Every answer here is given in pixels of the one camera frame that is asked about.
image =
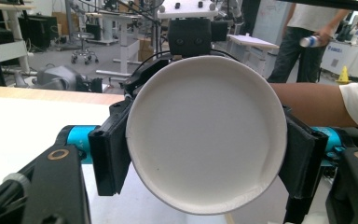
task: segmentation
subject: shelf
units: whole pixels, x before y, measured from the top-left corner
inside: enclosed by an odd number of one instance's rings
[[[34,9],[34,6],[0,4],[0,10],[22,11]]]
[[[0,44],[0,62],[20,58],[27,55],[27,48],[23,40],[7,44]]]

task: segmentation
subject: person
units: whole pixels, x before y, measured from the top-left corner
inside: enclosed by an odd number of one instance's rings
[[[351,38],[356,35],[358,37],[358,21],[355,25],[350,26],[346,25],[342,28],[341,32],[339,32],[337,36],[338,41],[350,41]]]
[[[297,82],[316,82],[324,50],[348,10],[292,4],[283,28],[283,40],[274,69],[267,79],[270,83],[286,82],[300,57]],[[321,46],[303,48],[303,37],[319,36]]]
[[[358,83],[270,83],[283,105],[309,126],[358,127]]]

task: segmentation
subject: white table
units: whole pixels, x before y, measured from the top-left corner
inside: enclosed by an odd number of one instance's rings
[[[110,23],[109,24],[110,27],[109,27],[106,21],[103,21],[102,14],[97,12],[88,12],[86,13],[86,16],[98,20],[98,23],[103,25],[103,29],[101,29],[101,40],[89,39],[88,41],[90,43],[105,44],[106,46],[110,46],[111,44],[117,42],[117,40],[113,38],[113,33],[112,33],[113,24]]]
[[[254,69],[260,75],[263,75],[264,73],[264,69],[266,67],[266,57],[269,50],[279,48],[277,45],[255,37],[251,37],[249,35],[228,35],[228,37],[229,40],[233,43],[240,46],[245,46],[245,53],[242,62]],[[260,49],[261,54],[256,54],[251,50],[251,48]],[[250,60],[252,56],[255,56],[258,60],[256,65],[254,65]]]
[[[120,44],[120,59],[114,59],[113,62],[120,63],[120,72],[111,72],[97,70],[97,74],[108,75],[118,77],[118,81],[124,80],[124,77],[129,77],[131,74],[128,73],[128,63],[138,63],[138,29],[134,28],[133,38],[135,42],[129,44],[127,25],[132,24],[134,20],[139,20],[141,16],[131,15],[125,13],[115,13],[100,10],[98,13],[87,13],[91,17],[102,17],[103,18],[103,38],[109,38],[112,36],[113,21],[116,23],[116,27],[120,30],[119,44]]]
[[[22,10],[29,10],[33,8],[35,7],[24,5],[0,4],[0,10],[6,12],[8,18],[10,19],[9,27],[15,39],[15,42],[13,43],[0,45],[0,62],[9,59],[19,58],[21,70],[25,73],[30,72],[30,67],[28,64],[28,52],[26,44],[22,40],[22,34],[17,13]]]
[[[358,45],[331,41],[322,58],[322,69],[340,75],[344,66],[350,77],[358,77]]]
[[[45,91],[0,87],[0,183],[52,146],[65,125],[99,125],[109,116],[108,106],[121,95],[73,91]],[[212,223],[230,214],[211,217],[179,212],[157,199],[130,167],[120,195],[97,194],[92,165],[82,166],[93,223]]]

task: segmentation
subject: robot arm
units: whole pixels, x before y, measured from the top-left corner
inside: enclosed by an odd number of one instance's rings
[[[79,7],[79,5],[77,3],[74,2],[74,0],[68,0],[69,2],[69,6],[71,7],[71,9],[76,12],[79,13],[81,15],[86,14],[86,11],[83,10],[82,8]]]
[[[235,24],[243,23],[241,5],[238,0],[224,0],[219,10],[219,16],[224,20],[233,20]]]

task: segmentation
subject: stool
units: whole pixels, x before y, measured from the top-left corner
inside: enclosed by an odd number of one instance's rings
[[[81,41],[81,49],[74,50],[74,52],[72,53],[71,62],[76,63],[77,56],[83,56],[84,64],[89,64],[92,59],[92,56],[94,56],[95,62],[98,63],[98,57],[95,55],[95,52],[86,49],[84,45],[84,41],[86,39],[94,38],[94,34],[78,32],[74,33],[73,36],[75,39],[79,39]]]

